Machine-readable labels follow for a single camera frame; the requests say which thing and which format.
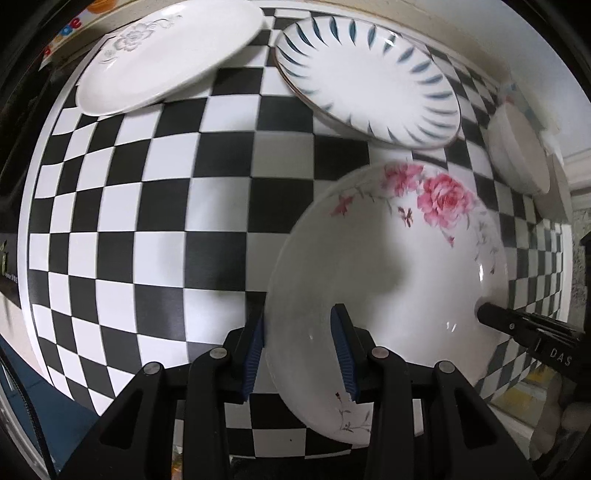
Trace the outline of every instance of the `checkerboard pattern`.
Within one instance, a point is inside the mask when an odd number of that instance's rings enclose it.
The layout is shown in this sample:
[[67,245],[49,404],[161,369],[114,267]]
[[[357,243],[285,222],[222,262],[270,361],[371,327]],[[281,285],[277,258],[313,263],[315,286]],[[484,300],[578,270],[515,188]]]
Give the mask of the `checkerboard pattern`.
[[[29,217],[31,310],[54,385],[99,414],[143,364],[190,362],[259,316],[297,219],[331,183],[367,164],[427,161],[476,191],[506,248],[509,305],[557,316],[560,226],[491,168],[483,132],[495,110],[493,83],[413,40],[458,95],[459,138],[430,151],[368,143],[317,117],[271,61],[283,28],[326,13],[264,13],[266,27],[249,46],[164,102],[95,118],[76,106],[74,88],[47,141]],[[477,389],[489,400],[533,366],[503,338]],[[315,458],[352,448],[295,418],[264,361],[250,401],[227,405],[226,419],[237,456]]]

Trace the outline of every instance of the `white plate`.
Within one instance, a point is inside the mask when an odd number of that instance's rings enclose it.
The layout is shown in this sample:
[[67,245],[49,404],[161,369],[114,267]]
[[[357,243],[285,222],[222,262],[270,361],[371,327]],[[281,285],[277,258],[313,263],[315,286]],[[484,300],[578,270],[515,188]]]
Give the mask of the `white plate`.
[[189,0],[149,14],[100,50],[82,74],[76,103],[92,116],[154,103],[248,44],[263,20],[246,0]]
[[287,83],[306,101],[371,137],[439,148],[460,127],[452,86],[431,58],[400,35],[346,17],[312,17],[275,43]]
[[451,360],[475,384],[499,342],[478,323],[506,306],[505,252],[486,207],[447,172],[388,163],[341,179],[284,245],[265,302],[265,347],[281,398],[306,425],[367,445],[369,404],[345,391],[330,333],[344,303],[353,324],[406,361]]

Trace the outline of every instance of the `pink floral bowl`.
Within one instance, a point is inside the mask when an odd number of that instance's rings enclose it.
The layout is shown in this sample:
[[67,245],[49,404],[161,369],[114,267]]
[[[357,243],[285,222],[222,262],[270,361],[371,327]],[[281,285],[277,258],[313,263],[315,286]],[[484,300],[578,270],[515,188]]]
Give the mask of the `pink floral bowl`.
[[367,445],[371,404],[351,402],[330,333],[354,325],[406,361],[451,360],[475,384],[499,342],[482,301],[506,306],[505,251],[478,197],[431,164],[392,162],[342,178],[300,218],[265,304],[265,354],[281,398],[308,427]]

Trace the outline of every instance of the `floral plate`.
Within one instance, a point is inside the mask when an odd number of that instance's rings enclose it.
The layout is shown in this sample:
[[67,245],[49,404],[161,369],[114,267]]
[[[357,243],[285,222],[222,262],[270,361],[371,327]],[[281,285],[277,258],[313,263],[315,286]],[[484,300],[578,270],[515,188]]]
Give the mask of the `floral plate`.
[[344,177],[300,218],[265,302],[265,347],[290,410],[320,434],[367,445],[370,404],[350,401],[330,309],[406,361],[451,360],[475,384],[499,332],[478,323],[479,302],[506,306],[506,258],[474,193],[431,164],[392,162]]
[[239,51],[263,20],[247,0],[187,0],[149,14],[107,41],[82,74],[76,103],[91,116],[154,103]]

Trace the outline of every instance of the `cable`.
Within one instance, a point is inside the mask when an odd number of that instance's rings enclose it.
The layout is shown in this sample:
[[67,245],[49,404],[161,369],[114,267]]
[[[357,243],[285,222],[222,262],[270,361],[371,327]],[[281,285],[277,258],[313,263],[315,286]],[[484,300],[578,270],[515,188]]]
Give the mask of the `cable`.
[[45,439],[45,435],[43,434],[43,430],[41,428],[41,423],[39,422],[39,417],[37,416],[37,412],[35,411],[35,407],[33,406],[33,402],[31,401],[25,387],[21,383],[18,375],[12,366],[10,360],[8,359],[4,350],[0,347],[0,362],[5,368],[6,373],[10,377],[10,380],[16,387],[19,395],[21,396],[27,414],[29,415],[29,419],[31,420],[31,424],[33,425],[33,432],[35,433],[35,438],[37,439],[37,443],[39,444],[39,448],[41,450],[41,456],[43,457],[43,461],[45,463],[45,468],[47,469],[47,473],[51,480],[57,479],[57,472],[56,467],[53,465],[53,461],[51,460],[51,455],[49,453],[49,448],[47,446],[47,441]]

